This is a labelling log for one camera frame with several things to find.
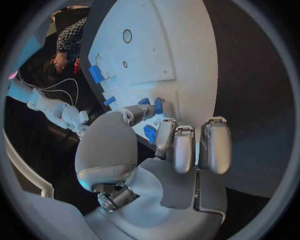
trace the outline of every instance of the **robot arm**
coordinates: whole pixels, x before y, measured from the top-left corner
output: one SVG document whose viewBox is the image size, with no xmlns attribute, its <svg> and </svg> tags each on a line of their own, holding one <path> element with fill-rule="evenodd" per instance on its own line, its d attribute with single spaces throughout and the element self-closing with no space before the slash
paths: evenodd
<svg viewBox="0 0 300 240">
<path fill-rule="evenodd" d="M 16 78 L 11 80 L 7 96 L 27 104 L 28 108 L 41 111 L 47 119 L 63 129 L 70 129 L 81 138 L 88 129 L 85 123 L 89 120 L 86 111 L 81 111 L 64 101 L 49 99 L 45 94 L 25 85 Z"/>
</svg>

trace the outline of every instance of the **dark background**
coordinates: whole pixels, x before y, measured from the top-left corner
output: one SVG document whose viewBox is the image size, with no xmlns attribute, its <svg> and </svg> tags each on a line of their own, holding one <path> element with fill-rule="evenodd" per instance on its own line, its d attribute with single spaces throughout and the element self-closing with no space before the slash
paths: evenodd
<svg viewBox="0 0 300 240">
<path fill-rule="evenodd" d="M 1 33 L 1 41 L 4 42 L 5 39 L 7 38 L 9 32 L 11 31 L 11 28 L 18 22 L 18 20 L 20 19 L 19 16 L 22 15 L 24 13 L 25 10 L 27 10 L 29 8 L 31 1 L 26 1 L 26 2 L 18 2 L 16 4 L 16 2 L 10 4 L 10 3 L 5 3 L 5 5 L 3 6 L 3 14 L 1 15 L 1 20 L 2 20 L 2 33 Z M 271 12 L 274 16 L 276 16 L 276 21 L 278 21 L 280 24 L 282 24 L 282 26 L 286 29 L 286 32 L 291 36 L 291 39 L 293 40 L 294 44 L 295 44 L 295 52 L 300 53 L 300 27 L 299 27 L 299 10 L 300 10 L 300 3 L 297 0 L 293 0 L 293 1 L 285 1 L 285 2 L 276 2 L 274 3 L 274 1 L 271 0 L 264 0 L 264 1 L 254 1 L 254 2 L 263 2 L 266 6 L 268 6 L 268 8 L 271 9 Z M 90 102 L 86 102 L 85 104 L 82 103 L 83 107 L 84 106 L 90 106 Z M 19 105 L 19 106 L 14 106 L 16 108 L 23 108 L 23 106 Z M 99 114 L 101 111 L 99 109 L 97 109 L 97 104 L 95 101 L 95 105 L 90 106 L 89 109 L 90 112 L 95 113 L 95 117 L 97 117 L 97 114 Z M 30 111 L 27 111 L 28 115 L 31 114 L 39 114 L 39 113 L 30 113 Z M 63 144 L 68 144 L 68 142 L 64 141 L 64 138 L 61 138 L 61 145 Z M 63 159 L 63 158 L 68 158 L 67 157 L 68 153 L 61 153 L 59 158 Z M 64 175 L 62 173 L 53 173 L 53 171 L 58 171 L 57 169 L 55 170 L 55 168 L 53 167 L 53 169 L 50 169 L 49 172 L 47 174 L 49 174 L 49 178 L 55 176 L 55 175 Z M 57 179 L 57 185 L 61 186 L 61 189 L 63 189 L 64 185 L 68 185 L 68 179 Z M 235 210 L 236 212 L 232 212 L 232 211 L 228 211 L 229 214 L 241 214 L 241 212 L 246 211 L 243 207 L 241 208 L 236 208 L 236 205 L 238 205 L 239 203 L 243 202 L 245 199 L 247 199 L 247 201 L 252 203 L 252 206 L 256 206 L 256 210 L 259 211 L 264 204 L 266 203 L 267 199 L 258 199 L 257 197 L 255 198 L 251 198 L 251 196 L 247 196 L 247 195 L 240 195 L 239 193 L 233 191 L 233 190 L 229 190 L 230 191 L 230 196 L 231 196 L 231 202 L 232 204 L 235 206 Z M 0 203 L 1 203 L 1 223 L 2 223 L 2 231 L 7 232 L 7 234 L 13 238 L 13 239 L 32 239 L 33 236 L 27 232 L 26 228 L 23 226 L 23 224 L 19 221 L 19 219 L 16 217 L 16 215 L 14 214 L 14 212 L 12 211 L 12 209 L 10 208 L 10 205 L 7 203 L 7 201 L 5 200 L 5 196 L 3 195 L 3 193 L 1 193 L 0 196 Z M 73 204 L 79 204 L 78 202 L 80 202 L 80 199 L 75 199 L 75 197 L 73 197 L 74 202 Z M 291 239 L 294 238 L 294 236 L 296 236 L 296 234 L 298 233 L 298 224 L 297 224 L 297 219 L 299 216 L 299 207 L 298 204 L 300 203 L 300 194 L 299 191 L 295 196 L 295 199 L 293 200 L 293 202 L 291 203 L 291 205 L 289 206 L 288 210 L 286 211 L 286 213 L 284 214 L 284 216 L 282 217 L 282 219 L 278 222 L 278 224 L 274 227 L 274 229 L 272 229 L 272 231 L 266 236 L 265 239 Z M 236 229 L 239 229 L 241 226 L 243 226 L 245 223 L 247 223 L 248 220 L 251 220 L 255 215 L 257 214 L 257 212 L 252 211 L 249 213 L 245 212 L 245 214 L 243 215 L 243 219 L 240 220 L 240 222 L 235 222 L 234 224 L 232 224 L 232 233 L 235 232 Z M 226 236 L 230 236 L 230 232 L 225 232 L 224 235 Z"/>
</svg>

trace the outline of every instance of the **black and white top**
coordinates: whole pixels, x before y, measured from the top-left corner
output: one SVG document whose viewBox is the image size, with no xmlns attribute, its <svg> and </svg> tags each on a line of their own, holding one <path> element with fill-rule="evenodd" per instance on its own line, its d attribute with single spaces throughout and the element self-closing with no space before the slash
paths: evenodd
<svg viewBox="0 0 300 240">
<path fill-rule="evenodd" d="M 80 58 L 80 45 L 87 18 L 83 18 L 63 30 L 56 43 L 56 53 L 68 53 L 69 61 L 74 62 Z"/>
</svg>

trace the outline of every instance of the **person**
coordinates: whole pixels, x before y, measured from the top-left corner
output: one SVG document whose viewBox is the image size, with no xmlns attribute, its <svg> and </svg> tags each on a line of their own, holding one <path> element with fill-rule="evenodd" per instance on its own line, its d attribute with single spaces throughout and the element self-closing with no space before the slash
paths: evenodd
<svg viewBox="0 0 300 240">
<path fill-rule="evenodd" d="M 47 79 L 54 80 L 69 64 L 80 58 L 81 39 L 87 17 L 65 28 L 56 42 L 56 55 L 51 57 L 44 66 Z"/>
</svg>

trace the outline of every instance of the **dark hair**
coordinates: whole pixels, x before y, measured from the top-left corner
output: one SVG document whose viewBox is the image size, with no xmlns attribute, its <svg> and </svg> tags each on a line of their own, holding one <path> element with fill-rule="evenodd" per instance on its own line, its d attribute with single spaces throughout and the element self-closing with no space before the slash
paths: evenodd
<svg viewBox="0 0 300 240">
<path fill-rule="evenodd" d="M 55 55 L 48 59 L 44 64 L 44 75 L 47 80 L 54 81 L 57 78 L 57 72 L 55 69 L 55 64 L 51 63 L 51 60 L 55 58 Z"/>
</svg>

